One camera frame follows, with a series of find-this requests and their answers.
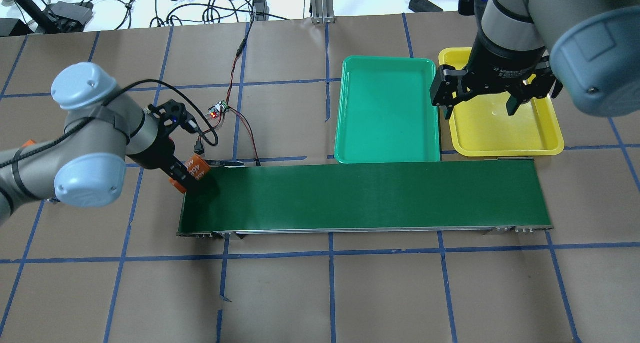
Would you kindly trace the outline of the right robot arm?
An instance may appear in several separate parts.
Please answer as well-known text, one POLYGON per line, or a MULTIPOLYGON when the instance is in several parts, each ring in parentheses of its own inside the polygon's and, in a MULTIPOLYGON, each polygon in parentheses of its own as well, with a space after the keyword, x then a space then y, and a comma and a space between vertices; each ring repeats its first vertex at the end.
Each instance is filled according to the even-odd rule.
POLYGON ((639 0, 459 0, 477 34, 462 69, 442 64, 430 99, 450 119, 455 106, 508 93, 513 116, 562 90, 586 115, 639 111, 639 0))

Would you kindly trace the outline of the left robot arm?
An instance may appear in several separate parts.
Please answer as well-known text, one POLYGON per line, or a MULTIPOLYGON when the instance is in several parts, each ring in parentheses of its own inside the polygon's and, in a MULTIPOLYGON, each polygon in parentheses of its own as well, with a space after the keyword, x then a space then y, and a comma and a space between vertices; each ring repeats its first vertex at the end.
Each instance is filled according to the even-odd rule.
POLYGON ((2 223, 25 204, 50 198, 74 207, 109 206, 121 197, 126 158, 144 169, 161 170, 183 190, 197 188, 170 138, 177 128, 201 133, 186 107, 188 99, 142 108, 128 94, 136 86, 119 86, 92 62, 76 63, 57 75, 51 95, 67 112, 64 133, 1 153, 2 223))

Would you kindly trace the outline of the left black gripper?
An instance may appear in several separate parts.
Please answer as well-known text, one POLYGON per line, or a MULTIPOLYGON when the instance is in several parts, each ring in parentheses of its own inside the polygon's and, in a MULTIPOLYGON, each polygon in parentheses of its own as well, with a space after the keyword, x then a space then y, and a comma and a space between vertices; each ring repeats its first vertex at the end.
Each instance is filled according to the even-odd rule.
POLYGON ((199 133, 185 104, 169 100, 158 107, 149 105, 132 133, 132 160, 144 169, 162 170, 181 186, 196 186, 195 177, 175 156, 176 145, 170 135, 179 127, 190 134, 199 133))

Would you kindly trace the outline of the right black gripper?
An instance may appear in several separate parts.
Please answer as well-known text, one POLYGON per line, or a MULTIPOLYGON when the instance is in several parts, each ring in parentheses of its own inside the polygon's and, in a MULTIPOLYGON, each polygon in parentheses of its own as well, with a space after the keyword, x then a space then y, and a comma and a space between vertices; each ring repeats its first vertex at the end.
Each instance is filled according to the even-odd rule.
POLYGON ((455 106, 479 96, 509 93, 508 116, 532 99, 555 99, 564 85, 554 74, 546 47, 511 50, 478 33, 464 68, 442 64, 430 87, 430 100, 450 120, 455 106))

